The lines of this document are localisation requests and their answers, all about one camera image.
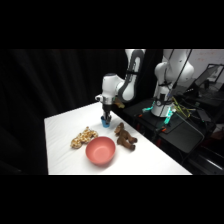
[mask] blue object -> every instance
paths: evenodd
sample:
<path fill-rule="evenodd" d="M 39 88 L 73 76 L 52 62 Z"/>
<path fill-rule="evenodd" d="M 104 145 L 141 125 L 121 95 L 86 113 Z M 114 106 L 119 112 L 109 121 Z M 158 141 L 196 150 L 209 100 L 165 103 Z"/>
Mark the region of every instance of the blue object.
<path fill-rule="evenodd" d="M 109 128 L 110 127 L 110 124 L 106 124 L 106 121 L 105 121 L 103 116 L 101 117 L 101 121 L 102 121 L 102 124 L 103 124 L 104 128 Z"/>

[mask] wire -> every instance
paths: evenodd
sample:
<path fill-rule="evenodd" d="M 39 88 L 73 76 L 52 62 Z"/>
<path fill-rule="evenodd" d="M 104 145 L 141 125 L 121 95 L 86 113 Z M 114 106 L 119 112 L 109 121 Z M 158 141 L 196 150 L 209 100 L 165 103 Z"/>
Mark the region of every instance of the wire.
<path fill-rule="evenodd" d="M 210 97 L 207 97 L 207 96 L 205 96 L 205 95 L 202 95 L 203 97 L 205 97 L 205 98 L 208 98 L 208 99 L 210 99 L 210 100 L 219 100 L 219 101 L 224 101 L 224 99 L 219 99 L 219 98 L 210 98 Z"/>
<path fill-rule="evenodd" d="M 182 75 L 182 73 L 183 73 L 183 71 L 184 71 L 184 69 L 185 69 L 185 66 L 186 66 L 186 64 L 187 64 L 187 62 L 188 62 L 188 60 L 189 60 L 189 58 L 190 58 L 190 56 L 191 56 L 192 50 L 193 50 L 193 49 L 191 49 L 191 50 L 190 50 L 190 53 L 188 54 L 187 60 L 186 60 L 184 66 L 183 66 L 183 68 L 182 68 L 182 70 L 181 70 L 181 72 L 180 72 L 180 75 L 179 75 L 179 77 L 177 78 L 177 81 L 176 81 L 176 82 L 174 83 L 174 85 L 173 85 L 173 86 L 174 86 L 173 89 L 175 89 L 176 86 L 177 86 L 177 83 L 178 83 L 178 81 L 179 81 L 179 79 L 180 79 L 180 77 L 181 77 L 181 75 Z"/>
<path fill-rule="evenodd" d="M 195 107 L 195 108 L 198 108 L 198 109 L 200 109 L 200 110 L 204 110 L 204 109 L 202 109 L 202 108 L 200 108 L 200 107 L 198 107 L 198 106 L 195 106 L 195 105 L 193 105 L 193 104 L 190 104 L 190 103 L 188 103 L 185 99 L 182 99 L 186 104 L 188 104 L 188 105 L 190 105 L 191 107 Z"/>
<path fill-rule="evenodd" d="M 186 114 L 183 112 L 183 110 L 182 110 L 180 104 L 179 104 L 179 103 L 177 102 L 177 100 L 175 99 L 175 97 L 173 97 L 173 100 L 174 100 L 174 105 L 175 105 L 175 109 L 177 110 L 177 112 L 182 113 L 185 117 L 190 117 L 190 116 L 191 116 L 189 109 L 187 109 L 186 107 L 182 106 L 183 110 L 186 110 L 186 111 L 188 112 L 188 115 L 186 115 Z"/>
<path fill-rule="evenodd" d="M 201 120 L 201 118 L 199 118 L 199 117 L 195 117 L 195 116 L 192 115 L 192 114 L 191 114 L 191 117 L 196 118 L 196 119 L 198 119 L 198 120 Z"/>
<path fill-rule="evenodd" d="M 191 126 L 195 131 L 197 131 L 201 136 L 202 139 L 201 141 L 191 150 L 191 152 L 184 158 L 184 160 L 181 162 L 181 165 L 183 165 L 184 161 L 190 156 L 190 154 L 193 152 L 193 150 L 195 150 L 205 139 L 205 136 L 197 129 L 195 128 L 193 125 L 191 125 L 190 123 L 188 123 L 184 118 L 182 118 L 178 113 L 176 113 L 176 115 L 182 119 L 184 122 L 186 122 L 189 126 Z"/>
<path fill-rule="evenodd" d="M 217 89 L 217 90 L 219 91 L 219 88 L 218 88 L 218 87 L 216 87 L 216 86 L 210 86 L 210 87 L 213 87 L 213 88 L 215 88 L 215 89 Z"/>

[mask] green light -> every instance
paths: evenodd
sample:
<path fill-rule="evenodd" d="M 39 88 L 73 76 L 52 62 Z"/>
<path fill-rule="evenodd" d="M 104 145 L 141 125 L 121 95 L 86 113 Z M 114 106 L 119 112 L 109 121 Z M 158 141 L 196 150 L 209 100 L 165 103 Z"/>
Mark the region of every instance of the green light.
<path fill-rule="evenodd" d="M 152 109 L 153 109 L 154 104 L 155 104 L 155 101 L 153 102 L 152 107 L 143 109 L 143 110 L 142 110 L 142 111 L 143 111 L 143 113 L 144 113 L 144 112 L 146 112 L 146 111 L 150 111 L 150 110 L 152 110 Z"/>
<path fill-rule="evenodd" d="M 170 121 L 170 118 L 167 117 L 164 123 L 165 123 L 165 124 L 168 124 L 169 121 Z"/>
<path fill-rule="evenodd" d="M 164 122 L 165 124 L 169 123 L 172 115 L 173 115 L 173 112 L 172 112 L 172 110 L 169 109 L 169 112 L 167 113 L 167 118 L 166 118 L 166 120 Z"/>

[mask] brown stuffed toy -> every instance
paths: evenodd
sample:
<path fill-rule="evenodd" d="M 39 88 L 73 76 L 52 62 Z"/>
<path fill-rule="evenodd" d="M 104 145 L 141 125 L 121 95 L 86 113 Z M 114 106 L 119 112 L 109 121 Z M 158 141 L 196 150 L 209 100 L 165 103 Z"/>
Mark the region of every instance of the brown stuffed toy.
<path fill-rule="evenodd" d="M 119 136 L 117 140 L 118 145 L 123 145 L 125 148 L 135 150 L 135 145 L 133 144 L 138 142 L 138 139 L 133 138 L 127 131 L 124 130 L 124 123 L 120 123 L 114 133 L 116 133 L 116 136 Z"/>

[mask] table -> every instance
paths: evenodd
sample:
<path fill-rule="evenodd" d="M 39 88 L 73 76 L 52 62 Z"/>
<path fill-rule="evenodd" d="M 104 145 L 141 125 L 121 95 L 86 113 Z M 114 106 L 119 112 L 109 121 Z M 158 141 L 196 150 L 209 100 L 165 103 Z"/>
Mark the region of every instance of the table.
<path fill-rule="evenodd" d="M 44 120 L 49 175 L 191 175 L 113 112 L 110 127 L 103 128 L 102 113 L 102 104 L 95 103 Z M 70 148 L 72 139 L 87 126 L 116 143 L 114 130 L 120 122 L 138 138 L 135 151 L 117 146 L 113 160 L 99 167 L 87 159 L 86 146 Z"/>
<path fill-rule="evenodd" d="M 124 109 L 124 113 L 134 119 L 135 114 L 142 113 L 142 109 L 151 107 L 152 103 L 152 99 L 142 101 L 134 106 Z M 136 121 L 138 121 L 147 129 L 154 131 L 154 127 L 148 122 L 145 122 L 143 119 L 136 118 Z M 203 128 L 196 123 L 190 121 L 188 122 L 191 123 L 191 125 L 197 128 L 199 131 L 201 131 L 202 134 L 206 135 L 208 133 L 205 127 Z M 214 126 L 214 124 L 211 124 L 208 127 L 212 134 L 214 128 L 212 129 L 211 126 Z M 189 153 L 202 140 L 202 136 L 185 122 L 175 128 L 172 132 L 168 134 L 160 133 L 159 136 L 185 153 Z"/>

